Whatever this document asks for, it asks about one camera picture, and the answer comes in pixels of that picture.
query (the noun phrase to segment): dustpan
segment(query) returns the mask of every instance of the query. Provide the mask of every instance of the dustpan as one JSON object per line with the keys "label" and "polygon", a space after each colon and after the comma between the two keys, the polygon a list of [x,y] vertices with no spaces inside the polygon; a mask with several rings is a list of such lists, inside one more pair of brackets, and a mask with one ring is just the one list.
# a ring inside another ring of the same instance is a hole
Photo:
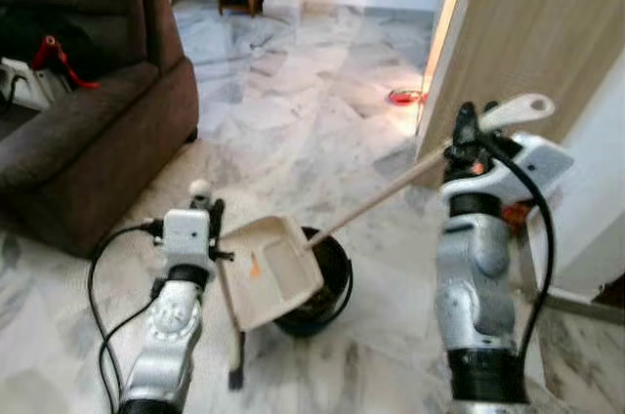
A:
{"label": "dustpan", "polygon": [[233,317],[246,332],[292,311],[323,285],[307,238],[290,216],[269,216],[220,239],[234,260],[223,262]]}

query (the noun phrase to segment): brown sofa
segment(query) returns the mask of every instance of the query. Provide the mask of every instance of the brown sofa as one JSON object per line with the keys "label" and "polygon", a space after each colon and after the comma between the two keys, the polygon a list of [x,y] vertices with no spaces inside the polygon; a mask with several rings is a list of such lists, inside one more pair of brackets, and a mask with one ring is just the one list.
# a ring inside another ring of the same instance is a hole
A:
{"label": "brown sofa", "polygon": [[61,10],[117,69],[0,120],[0,227],[86,257],[192,136],[197,89],[168,0],[0,0]]}

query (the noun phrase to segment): white bag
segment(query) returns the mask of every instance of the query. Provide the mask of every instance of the white bag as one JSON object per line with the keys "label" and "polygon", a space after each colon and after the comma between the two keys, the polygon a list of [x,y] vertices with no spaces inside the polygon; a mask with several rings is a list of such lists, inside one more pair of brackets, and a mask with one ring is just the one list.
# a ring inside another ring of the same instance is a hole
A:
{"label": "white bag", "polygon": [[71,90],[62,75],[49,69],[32,70],[25,62],[2,58],[0,93],[5,100],[10,97],[12,84],[15,84],[13,103],[36,110],[48,109]]}

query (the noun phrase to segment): black bucket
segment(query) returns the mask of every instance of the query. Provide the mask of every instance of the black bucket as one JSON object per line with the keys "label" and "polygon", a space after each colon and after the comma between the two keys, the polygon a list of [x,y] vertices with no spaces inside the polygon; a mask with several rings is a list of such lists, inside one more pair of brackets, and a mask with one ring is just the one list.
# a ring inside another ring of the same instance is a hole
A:
{"label": "black bucket", "polygon": [[[310,240],[319,230],[302,227]],[[298,338],[312,336],[323,330],[345,309],[354,287],[352,262],[341,244],[331,236],[312,248],[323,276],[323,287],[296,309],[274,322],[287,334]],[[337,303],[347,287],[343,302]]]}

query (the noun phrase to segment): marble floor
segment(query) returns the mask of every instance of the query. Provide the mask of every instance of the marble floor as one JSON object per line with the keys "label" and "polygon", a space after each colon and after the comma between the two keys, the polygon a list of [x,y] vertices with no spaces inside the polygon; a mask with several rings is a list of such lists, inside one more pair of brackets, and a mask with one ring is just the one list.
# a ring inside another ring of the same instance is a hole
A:
{"label": "marble floor", "polygon": [[[273,213],[320,228],[412,161],[417,108],[388,105],[384,96],[418,86],[431,14],[341,8],[310,9],[296,21],[220,18],[187,3],[175,12],[195,66],[200,139],[178,152],[121,226],[184,207],[188,184],[204,178],[226,200],[226,229]],[[186,412],[445,412],[449,375],[433,310],[439,222],[436,194],[409,188],[339,231],[354,263],[351,303],[307,341],[273,325],[249,334],[240,393],[227,390],[229,324],[221,290],[210,287]],[[87,266],[0,230],[3,414],[44,405],[48,414],[106,412]],[[139,307],[161,266],[146,238],[114,243],[96,278],[105,321]],[[528,305],[520,296],[517,303],[521,326]],[[553,324],[560,332],[544,346],[547,380],[537,343],[528,370],[539,410],[622,412],[623,370],[614,365],[622,328],[591,323],[590,332],[563,315]],[[137,322],[114,341],[126,373],[142,334]],[[564,402],[543,388],[554,380]]]}

